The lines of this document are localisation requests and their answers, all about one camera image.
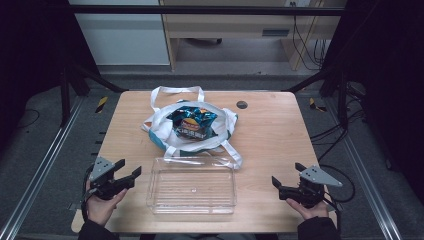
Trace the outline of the blue chips bag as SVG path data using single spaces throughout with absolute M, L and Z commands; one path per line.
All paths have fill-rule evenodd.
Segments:
M 217 115 L 205 108 L 182 106 L 167 116 L 179 138 L 203 141 L 216 136 L 212 123 Z

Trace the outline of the person's right hand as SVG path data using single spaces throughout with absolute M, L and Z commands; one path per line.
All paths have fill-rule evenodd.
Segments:
M 306 208 L 297 201 L 288 198 L 286 203 L 295 211 L 297 211 L 304 220 L 312 219 L 315 217 L 328 217 L 329 213 L 327 205 L 324 202 L 319 202 L 311 208 Z

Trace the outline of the aluminium floor rail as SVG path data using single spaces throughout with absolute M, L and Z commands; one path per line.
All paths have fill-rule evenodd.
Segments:
M 339 133 L 341 134 L 341 139 L 339 140 L 342 146 L 341 156 L 337 157 L 331 153 L 321 161 L 321 165 L 326 163 L 332 164 L 334 167 L 350 169 L 353 172 L 351 178 L 356 186 L 356 193 L 361 192 L 364 195 L 384 239 L 403 240 L 377 185 L 373 181 L 370 172 L 366 169 L 358 149 L 349 135 L 348 129 L 341 128 Z
M 14 240 L 27 217 L 38 193 L 40 192 L 50 169 L 55 163 L 60 150 L 66 141 L 73 125 L 84 103 L 83 97 L 76 97 L 71 108 L 70 115 L 66 117 L 62 125 L 57 129 L 54 139 L 45 151 L 42 160 L 32 175 L 24 192 L 16 202 L 13 212 L 0 228 L 0 240 Z

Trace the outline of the white cabinet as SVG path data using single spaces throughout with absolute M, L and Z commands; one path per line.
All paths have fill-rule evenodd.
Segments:
M 97 65 L 169 65 L 160 14 L 76 14 Z

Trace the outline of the black metal stand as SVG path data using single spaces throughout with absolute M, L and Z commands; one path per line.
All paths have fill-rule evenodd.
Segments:
M 283 89 L 283 92 L 296 93 L 301 89 L 311 85 L 312 83 L 323 80 L 323 84 L 319 90 L 322 97 L 330 97 L 335 91 L 337 93 L 337 120 L 344 130 L 348 129 L 348 117 L 346 107 L 347 97 L 347 74 L 341 67 L 330 66 L 326 67 L 314 75 L 308 77 L 306 80 Z
M 94 73 L 93 71 L 90 71 L 81 65 L 73 64 L 64 67 L 60 73 L 60 91 L 62 104 L 61 126 L 65 126 L 71 118 L 69 87 L 72 87 L 78 96 L 86 96 L 90 91 L 90 87 L 86 83 L 86 79 L 91 79 L 115 93 L 122 93 L 126 91 L 125 88 L 119 87 L 109 82 L 108 80 L 101 77 L 99 73 Z

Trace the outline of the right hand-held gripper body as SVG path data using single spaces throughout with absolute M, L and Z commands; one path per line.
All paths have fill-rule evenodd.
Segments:
M 297 187 L 283 186 L 284 192 L 282 194 L 279 193 L 280 200 L 290 198 L 306 208 L 311 208 L 325 199 L 325 185 L 343 186 L 339 180 L 323 171 L 317 165 L 312 165 L 306 170 L 299 172 L 299 177 L 300 181 Z

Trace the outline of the clear plastic tray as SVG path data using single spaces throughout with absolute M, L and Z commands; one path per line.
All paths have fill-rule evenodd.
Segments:
M 156 158 L 146 204 L 154 214 L 233 214 L 235 167 L 225 157 Z

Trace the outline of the black metal frame bar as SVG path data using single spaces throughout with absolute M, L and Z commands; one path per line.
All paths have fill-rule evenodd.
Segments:
M 69 9 L 74 13 L 87 14 L 342 16 L 345 13 L 344 8 L 249 6 L 70 5 Z

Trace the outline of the white and teal tote bag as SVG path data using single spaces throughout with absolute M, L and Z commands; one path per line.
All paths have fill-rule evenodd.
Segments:
M 160 93 L 193 93 L 197 95 L 197 99 L 192 101 L 180 100 L 174 104 L 157 107 L 156 100 Z M 215 113 L 217 118 L 212 123 L 212 129 L 216 136 L 203 141 L 179 138 L 173 130 L 172 121 L 167 119 L 167 116 L 182 106 L 201 107 Z M 150 140 L 164 151 L 165 157 L 186 157 L 208 151 L 226 151 L 231 160 L 223 162 L 223 165 L 232 169 L 241 168 L 243 158 L 229 143 L 229 139 L 235 130 L 238 115 L 227 108 L 219 108 L 205 102 L 204 91 L 200 86 L 188 88 L 159 86 L 151 92 L 151 108 L 154 113 L 144 121 L 142 128 L 148 133 Z

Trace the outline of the person's left hand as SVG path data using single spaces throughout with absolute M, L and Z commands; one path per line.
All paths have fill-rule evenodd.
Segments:
M 87 218 L 96 224 L 104 227 L 117 208 L 117 205 L 124 199 L 127 189 L 123 189 L 110 200 L 103 200 L 97 196 L 91 196 L 86 201 Z

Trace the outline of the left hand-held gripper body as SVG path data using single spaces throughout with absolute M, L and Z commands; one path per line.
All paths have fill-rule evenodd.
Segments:
M 131 188 L 131 184 L 120 184 L 119 179 L 114 177 L 114 164 L 103 157 L 97 157 L 95 160 L 89 176 L 90 189 L 100 199 L 110 200 L 123 189 Z

